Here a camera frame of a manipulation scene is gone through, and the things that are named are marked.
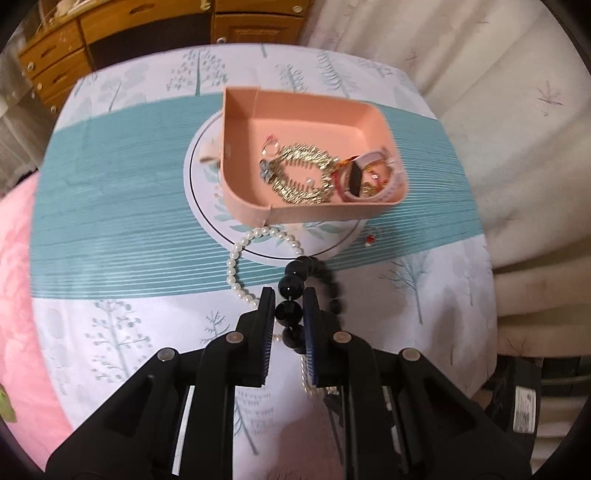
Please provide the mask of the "wooden desk with drawers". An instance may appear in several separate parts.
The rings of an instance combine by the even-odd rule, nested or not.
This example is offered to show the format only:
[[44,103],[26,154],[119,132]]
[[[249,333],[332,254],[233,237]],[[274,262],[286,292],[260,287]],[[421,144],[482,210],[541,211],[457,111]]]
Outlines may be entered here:
[[41,1],[39,29],[18,60],[33,95],[57,115],[80,78],[122,61],[207,44],[297,44],[311,6],[311,0]]

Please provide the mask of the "pink blanket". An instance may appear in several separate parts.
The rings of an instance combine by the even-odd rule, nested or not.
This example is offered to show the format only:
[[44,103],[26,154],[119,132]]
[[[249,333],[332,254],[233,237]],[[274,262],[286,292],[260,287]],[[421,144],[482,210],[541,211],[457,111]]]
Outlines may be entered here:
[[72,432],[42,356],[32,310],[29,243],[34,192],[29,176],[1,200],[1,419],[44,468]]

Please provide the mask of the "white patterned curtain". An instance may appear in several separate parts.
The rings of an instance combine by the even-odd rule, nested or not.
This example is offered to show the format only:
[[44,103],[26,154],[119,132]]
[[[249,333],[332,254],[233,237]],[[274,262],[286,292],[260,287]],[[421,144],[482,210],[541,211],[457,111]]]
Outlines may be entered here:
[[538,357],[540,434],[590,389],[586,1],[318,1],[304,45],[404,70],[465,168],[491,253],[498,349]]

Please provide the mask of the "pink plastic jewelry tray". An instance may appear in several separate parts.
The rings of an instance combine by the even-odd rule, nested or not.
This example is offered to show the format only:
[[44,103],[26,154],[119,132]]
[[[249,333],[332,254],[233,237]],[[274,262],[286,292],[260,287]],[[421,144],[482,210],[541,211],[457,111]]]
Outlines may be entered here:
[[376,217],[403,201],[344,202],[332,174],[353,156],[400,149],[383,111],[337,97],[229,87],[223,93],[221,188],[229,213],[263,227]]

